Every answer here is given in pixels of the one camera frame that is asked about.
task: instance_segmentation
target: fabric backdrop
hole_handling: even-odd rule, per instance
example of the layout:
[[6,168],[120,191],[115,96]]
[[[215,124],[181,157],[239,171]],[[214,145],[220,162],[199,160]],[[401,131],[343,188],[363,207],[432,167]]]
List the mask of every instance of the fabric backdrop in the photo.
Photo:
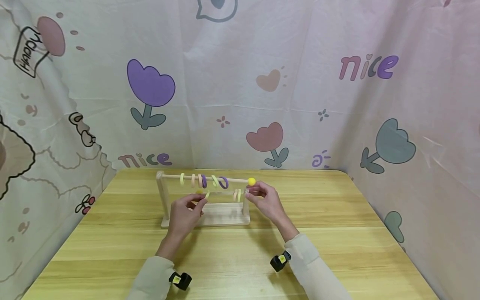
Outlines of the fabric backdrop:
[[108,161],[346,171],[441,299],[480,295],[480,1],[0,3],[6,300]]

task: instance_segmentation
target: white sleeve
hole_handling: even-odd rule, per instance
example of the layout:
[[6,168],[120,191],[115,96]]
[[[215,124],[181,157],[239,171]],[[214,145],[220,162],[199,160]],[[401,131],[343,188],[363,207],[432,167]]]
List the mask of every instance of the white sleeve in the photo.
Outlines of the white sleeve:
[[290,267],[309,300],[351,300],[332,270],[321,259],[308,237],[299,234],[285,243]]
[[159,257],[149,257],[135,281],[127,300],[165,300],[170,289],[170,276],[175,271],[172,261]]

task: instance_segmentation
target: nice lettering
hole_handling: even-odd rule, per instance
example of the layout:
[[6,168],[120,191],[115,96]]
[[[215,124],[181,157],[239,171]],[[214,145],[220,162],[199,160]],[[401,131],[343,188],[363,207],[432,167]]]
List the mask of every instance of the nice lettering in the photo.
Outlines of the nice lettering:
[[[391,55],[382,59],[381,56],[375,58],[371,63],[370,59],[373,57],[372,54],[366,56],[367,61],[363,64],[363,69],[361,71],[360,79],[363,79],[365,75],[368,77],[374,77],[377,75],[382,79],[390,79],[393,75],[393,72],[387,70],[393,68],[398,63],[398,56]],[[354,81],[357,78],[357,73],[361,65],[360,56],[344,57],[342,58],[342,70],[340,71],[340,80],[342,80],[347,72],[348,64],[353,62],[353,71],[350,76],[350,81]]]
[[[137,153],[136,155],[138,160],[144,167],[147,167],[148,164],[151,166],[156,166],[158,164],[161,164],[164,166],[172,165],[172,163],[168,161],[170,159],[170,156],[165,153],[159,154],[157,156],[155,154],[150,154],[146,158],[143,158],[141,153]],[[140,165],[138,164],[137,160],[133,155],[127,154],[127,155],[119,156],[119,160],[121,160],[127,168],[131,167],[130,163],[132,163],[137,168],[140,167]]]

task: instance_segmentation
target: yellow ring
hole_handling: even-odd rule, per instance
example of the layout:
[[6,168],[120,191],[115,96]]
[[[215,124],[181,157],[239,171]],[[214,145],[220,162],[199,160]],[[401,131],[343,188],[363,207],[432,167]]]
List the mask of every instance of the yellow ring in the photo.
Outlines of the yellow ring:
[[213,186],[214,187],[217,187],[219,186],[220,184],[218,183],[218,179],[215,177],[215,175],[212,175],[212,179],[213,179]]

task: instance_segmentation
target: wooden upright post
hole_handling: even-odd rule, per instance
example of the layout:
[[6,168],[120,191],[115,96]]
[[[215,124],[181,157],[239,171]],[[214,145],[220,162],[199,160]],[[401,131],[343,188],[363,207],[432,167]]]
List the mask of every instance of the wooden upright post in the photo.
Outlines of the wooden upright post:
[[163,181],[163,174],[163,171],[158,171],[156,173],[156,185],[158,186],[158,192],[160,193],[160,199],[162,200],[165,218],[170,220],[170,201],[168,200],[167,185]]

